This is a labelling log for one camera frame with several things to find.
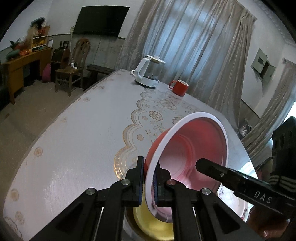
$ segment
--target curtain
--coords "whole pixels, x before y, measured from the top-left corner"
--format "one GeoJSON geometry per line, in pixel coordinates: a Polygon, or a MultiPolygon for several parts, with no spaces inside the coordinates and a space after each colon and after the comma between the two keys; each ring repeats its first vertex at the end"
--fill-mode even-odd
{"type": "Polygon", "coordinates": [[[187,82],[188,94],[237,129],[254,21],[235,0],[146,0],[116,69],[135,69],[146,54],[157,55],[166,62],[162,82],[187,82]]]}
{"type": "Polygon", "coordinates": [[[285,62],[279,84],[263,116],[254,129],[242,139],[251,159],[266,146],[272,132],[283,123],[296,99],[296,64],[288,60],[285,62]]]}

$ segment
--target screw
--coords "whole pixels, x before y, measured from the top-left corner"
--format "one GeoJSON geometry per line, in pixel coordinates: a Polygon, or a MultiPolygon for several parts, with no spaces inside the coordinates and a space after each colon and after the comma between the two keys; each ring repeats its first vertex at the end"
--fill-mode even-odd
{"type": "Polygon", "coordinates": [[[96,190],[94,188],[89,188],[85,192],[87,195],[93,195],[96,192],[96,190]]]}
{"type": "Polygon", "coordinates": [[[208,189],[208,188],[203,188],[202,189],[202,194],[204,194],[204,195],[210,195],[210,193],[211,193],[211,190],[210,189],[208,189]]]}
{"type": "Polygon", "coordinates": [[[174,179],[170,179],[170,180],[167,180],[167,184],[170,186],[174,186],[176,184],[176,181],[174,179]]]}
{"type": "Polygon", "coordinates": [[[131,181],[130,181],[129,179],[123,179],[123,180],[121,181],[121,184],[124,185],[124,186],[127,186],[127,185],[129,185],[130,183],[131,183],[131,181]]]}

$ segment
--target tan floor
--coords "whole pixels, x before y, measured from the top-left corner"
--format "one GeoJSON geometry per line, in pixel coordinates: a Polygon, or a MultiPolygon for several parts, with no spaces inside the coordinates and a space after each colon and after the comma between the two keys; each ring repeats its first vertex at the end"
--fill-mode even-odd
{"type": "Polygon", "coordinates": [[[44,128],[82,93],[83,89],[77,88],[68,97],[63,90],[56,93],[54,83],[37,80],[24,88],[14,105],[10,103],[0,112],[0,218],[23,155],[44,128]]]}

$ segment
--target white wall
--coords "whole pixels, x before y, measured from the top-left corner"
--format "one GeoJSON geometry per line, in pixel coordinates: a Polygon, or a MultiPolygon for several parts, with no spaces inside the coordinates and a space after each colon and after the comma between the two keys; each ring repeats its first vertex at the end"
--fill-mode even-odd
{"type": "Polygon", "coordinates": [[[0,42],[0,51],[9,47],[10,40],[17,41],[27,35],[32,21],[39,17],[47,19],[53,0],[34,0],[12,23],[0,42]]]}
{"type": "Polygon", "coordinates": [[[48,14],[50,35],[68,34],[75,26],[82,7],[95,5],[115,5],[130,7],[123,22],[119,37],[126,38],[144,0],[53,0],[48,14]]]}
{"type": "MultiPolygon", "coordinates": [[[[249,107],[256,111],[256,106],[263,97],[262,82],[251,69],[251,65],[259,48],[267,55],[271,65],[277,67],[284,48],[284,38],[271,21],[269,16],[253,0],[238,0],[245,6],[256,18],[254,30],[250,42],[250,49],[247,57],[247,64],[244,74],[244,83],[242,89],[242,100],[249,107]]],[[[270,84],[278,82],[275,76],[270,84]]]]}
{"type": "Polygon", "coordinates": [[[278,66],[274,72],[272,81],[270,82],[270,84],[268,85],[268,88],[266,90],[266,93],[264,94],[263,98],[259,101],[258,105],[256,106],[256,108],[254,109],[254,112],[261,117],[266,109],[266,107],[268,106],[272,96],[274,95],[274,92],[277,88],[277,85],[279,83],[279,80],[281,78],[281,75],[283,73],[285,64],[283,64],[283,58],[286,58],[288,60],[290,60],[293,63],[296,63],[296,48],[285,44],[282,54],[280,55],[280,60],[278,63],[278,66]]]}

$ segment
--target black flat screen tv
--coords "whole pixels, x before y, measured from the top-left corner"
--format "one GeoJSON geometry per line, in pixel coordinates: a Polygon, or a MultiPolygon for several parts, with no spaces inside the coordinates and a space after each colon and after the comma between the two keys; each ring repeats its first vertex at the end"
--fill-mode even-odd
{"type": "Polygon", "coordinates": [[[81,8],[74,34],[95,34],[118,37],[129,7],[89,6],[81,8]]]}

